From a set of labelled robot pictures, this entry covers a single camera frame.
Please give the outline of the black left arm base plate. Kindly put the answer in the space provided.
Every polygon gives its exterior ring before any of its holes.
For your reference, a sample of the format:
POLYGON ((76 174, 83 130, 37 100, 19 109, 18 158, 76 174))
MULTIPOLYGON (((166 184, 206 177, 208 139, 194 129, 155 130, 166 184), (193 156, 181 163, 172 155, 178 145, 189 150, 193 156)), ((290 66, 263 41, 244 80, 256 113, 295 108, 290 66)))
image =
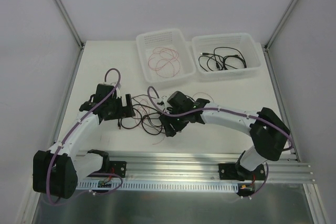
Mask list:
POLYGON ((101 170, 101 173, 117 174, 122 178, 125 178, 127 171, 126 161, 109 161, 108 166, 101 170))

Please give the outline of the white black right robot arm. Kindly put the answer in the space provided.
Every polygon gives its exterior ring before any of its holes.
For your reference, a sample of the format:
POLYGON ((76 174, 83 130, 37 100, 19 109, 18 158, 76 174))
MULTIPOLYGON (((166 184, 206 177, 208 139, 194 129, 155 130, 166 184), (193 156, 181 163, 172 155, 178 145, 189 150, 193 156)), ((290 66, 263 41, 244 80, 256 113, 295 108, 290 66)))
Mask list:
POLYGON ((291 143, 290 130, 270 108, 258 112, 233 110, 207 99, 193 100, 180 91, 158 98, 155 104, 163 107, 159 119, 167 137, 175 136, 189 123, 224 126, 248 135, 252 147, 224 170, 230 179, 250 179, 266 161, 278 161, 285 145, 291 143))

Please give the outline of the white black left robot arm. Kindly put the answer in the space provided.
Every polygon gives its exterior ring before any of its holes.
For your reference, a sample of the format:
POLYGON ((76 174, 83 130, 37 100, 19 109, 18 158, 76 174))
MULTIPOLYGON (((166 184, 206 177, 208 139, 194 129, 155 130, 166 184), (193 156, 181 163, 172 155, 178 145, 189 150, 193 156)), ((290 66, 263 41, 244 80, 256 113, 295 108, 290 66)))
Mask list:
POLYGON ((88 141, 103 121, 122 120, 135 115, 131 94, 126 104, 116 94, 116 87, 98 84, 96 92, 84 102, 71 128, 46 151, 37 151, 33 158, 33 190, 58 198, 70 198, 82 179, 96 173, 105 176, 111 171, 109 154, 91 149, 77 157, 82 144, 88 141))

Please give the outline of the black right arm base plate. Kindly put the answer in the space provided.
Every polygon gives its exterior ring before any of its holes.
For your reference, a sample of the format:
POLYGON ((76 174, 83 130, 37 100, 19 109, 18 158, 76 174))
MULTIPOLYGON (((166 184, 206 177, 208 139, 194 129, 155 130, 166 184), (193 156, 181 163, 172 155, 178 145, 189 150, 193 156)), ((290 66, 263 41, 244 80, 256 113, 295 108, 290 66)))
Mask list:
POLYGON ((218 165, 220 180, 256 180, 262 181, 266 178, 265 167, 263 164, 258 165, 253 171, 236 166, 234 163, 220 163, 218 165))

